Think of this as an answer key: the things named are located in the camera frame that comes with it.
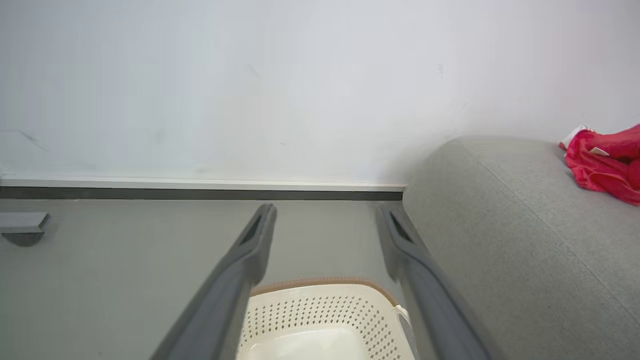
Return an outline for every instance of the gray fabric upholstery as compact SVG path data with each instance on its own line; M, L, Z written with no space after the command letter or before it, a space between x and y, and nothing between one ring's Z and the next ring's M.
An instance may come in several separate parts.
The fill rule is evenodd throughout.
M403 204L508 358L640 358L640 208L578 187L557 144L453 140Z

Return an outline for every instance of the red cloth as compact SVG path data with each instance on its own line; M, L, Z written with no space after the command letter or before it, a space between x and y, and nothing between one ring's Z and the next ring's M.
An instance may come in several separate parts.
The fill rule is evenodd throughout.
M609 156L591 154L595 147ZM640 206L640 124L611 135L578 132L566 149L566 164L581 187Z

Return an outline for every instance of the basket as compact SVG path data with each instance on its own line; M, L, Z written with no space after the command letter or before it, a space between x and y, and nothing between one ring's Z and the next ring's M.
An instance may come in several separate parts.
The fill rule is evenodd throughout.
M255 291L244 316L236 358L414 359L408 314L387 292L360 279L329 281Z

